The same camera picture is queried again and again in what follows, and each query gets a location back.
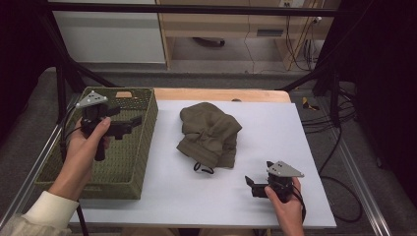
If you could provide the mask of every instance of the hand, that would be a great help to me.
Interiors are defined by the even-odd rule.
[[[301,184],[298,178],[293,177],[292,181],[295,188],[301,191]],[[288,203],[284,204],[270,186],[265,187],[265,192],[275,209],[276,218],[284,234],[286,236],[304,235],[300,201],[294,195],[291,195]]]
[[[110,127],[110,118],[103,119],[86,138],[86,135],[79,129],[80,120],[77,122],[76,131],[71,135],[67,157],[61,172],[54,184],[48,190],[49,193],[76,201],[84,186],[91,178],[92,163],[97,151],[98,142]],[[104,137],[104,148],[108,148],[110,140]]]

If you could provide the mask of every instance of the white cabinet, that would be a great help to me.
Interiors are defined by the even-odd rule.
[[[154,4],[152,0],[52,0]],[[73,59],[89,63],[165,63],[157,14],[54,12]]]

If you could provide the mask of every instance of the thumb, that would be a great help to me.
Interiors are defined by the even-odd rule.
[[[282,201],[278,198],[275,191],[270,187],[265,187],[265,193],[267,194],[270,202],[272,203],[273,207],[275,208],[275,211],[281,211],[282,210]]]
[[[110,127],[110,122],[110,117],[106,117],[100,123],[98,123],[94,131],[89,136],[89,141],[98,144],[98,142],[101,140],[101,138],[105,135],[108,128]]]

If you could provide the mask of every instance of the wooden surface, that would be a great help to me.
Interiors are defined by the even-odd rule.
[[[260,89],[155,88],[157,100],[291,102],[286,91]]]

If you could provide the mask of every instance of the woven basket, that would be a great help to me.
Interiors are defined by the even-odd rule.
[[[150,141],[157,116],[157,104],[151,88],[86,88],[82,97],[92,90],[107,96],[109,107],[121,106],[112,121],[129,121],[142,115],[142,125],[133,128],[123,140],[112,139],[103,161],[95,161],[92,178],[83,190],[83,199],[138,200],[141,197],[147,168]],[[120,92],[131,97],[116,97]],[[81,118],[81,109],[70,115],[67,131]],[[62,168],[59,142],[53,146],[43,163],[34,185],[48,190]]]

